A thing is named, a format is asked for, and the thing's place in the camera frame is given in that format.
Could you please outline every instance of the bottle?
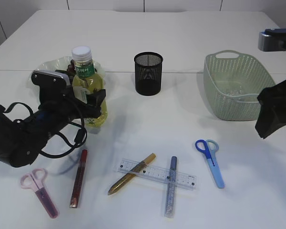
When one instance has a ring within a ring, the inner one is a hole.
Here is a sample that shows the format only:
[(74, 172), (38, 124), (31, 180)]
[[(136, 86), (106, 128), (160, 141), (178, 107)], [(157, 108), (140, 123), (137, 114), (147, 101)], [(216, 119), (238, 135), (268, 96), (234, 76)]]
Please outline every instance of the bottle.
[[(104, 88), (102, 77), (95, 72), (91, 50), (87, 46), (78, 46), (72, 49), (72, 58), (76, 75), (73, 79), (73, 91), (77, 99), (87, 103), (87, 94), (92, 94)], [(104, 100), (101, 104), (102, 114), (98, 118), (86, 118), (85, 122), (90, 127), (100, 127), (106, 120), (107, 106)]]

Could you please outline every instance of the scissors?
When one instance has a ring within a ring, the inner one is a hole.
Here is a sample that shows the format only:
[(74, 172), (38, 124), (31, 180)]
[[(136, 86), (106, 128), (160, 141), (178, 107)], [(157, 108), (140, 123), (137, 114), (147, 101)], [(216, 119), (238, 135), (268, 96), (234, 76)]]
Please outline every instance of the scissors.
[(21, 188), (32, 189), (37, 195), (38, 199), (46, 209), (49, 216), (53, 219), (58, 216), (58, 211), (55, 208), (51, 198), (49, 197), (46, 189), (43, 186), (43, 180), (47, 176), (47, 172), (44, 168), (34, 169), (31, 173), (23, 175), (20, 180)]
[[(204, 149), (199, 148), (198, 143), (202, 143), (204, 145)], [(214, 177), (215, 183), (217, 185), (217, 187), (219, 188), (224, 188), (225, 187), (225, 183), (223, 181), (223, 178), (221, 176), (219, 167), (218, 167), (218, 163), (216, 161), (216, 157), (215, 157), (215, 152), (218, 151), (219, 146), (217, 144), (217, 142), (213, 141), (213, 140), (198, 140), (195, 143), (196, 149), (198, 151), (200, 151), (201, 153), (203, 153), (206, 157), (207, 163), (209, 164), (209, 167), (211, 169), (212, 175)]]

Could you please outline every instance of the white table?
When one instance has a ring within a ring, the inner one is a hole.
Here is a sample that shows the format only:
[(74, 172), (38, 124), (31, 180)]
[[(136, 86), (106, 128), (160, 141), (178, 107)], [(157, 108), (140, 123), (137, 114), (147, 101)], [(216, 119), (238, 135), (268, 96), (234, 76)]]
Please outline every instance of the white table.
[(89, 45), (109, 72), (133, 72), (134, 56), (153, 51), (163, 56), (164, 72), (198, 73), (206, 55), (236, 50), (270, 73), (286, 73), (286, 53), (257, 49), (258, 34), (267, 28), (277, 26), (262, 12), (40, 10), (0, 46), (0, 70), (33, 70)]

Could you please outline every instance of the ruler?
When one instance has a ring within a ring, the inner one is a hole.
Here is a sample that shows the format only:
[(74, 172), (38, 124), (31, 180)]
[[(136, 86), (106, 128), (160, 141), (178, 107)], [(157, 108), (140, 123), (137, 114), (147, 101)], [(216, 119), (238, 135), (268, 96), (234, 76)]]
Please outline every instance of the ruler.
[(121, 163), (119, 164), (118, 171), (121, 173), (132, 173), (138, 177), (161, 182), (164, 184), (173, 183), (177, 187), (185, 188), (188, 190), (193, 190), (196, 188), (196, 176), (177, 172), (175, 182), (170, 182), (169, 169), (147, 165), (140, 172), (131, 171), (131, 169), (134, 168), (137, 164), (139, 164), (137, 161), (122, 159)]

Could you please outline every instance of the green label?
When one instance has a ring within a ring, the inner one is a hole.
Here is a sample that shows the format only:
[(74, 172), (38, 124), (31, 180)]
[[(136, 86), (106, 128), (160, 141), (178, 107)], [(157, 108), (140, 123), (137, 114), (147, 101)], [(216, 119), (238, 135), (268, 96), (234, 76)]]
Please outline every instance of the green label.
[(75, 71), (80, 78), (87, 78), (95, 73), (93, 64), (89, 64), (83, 67), (75, 66)]

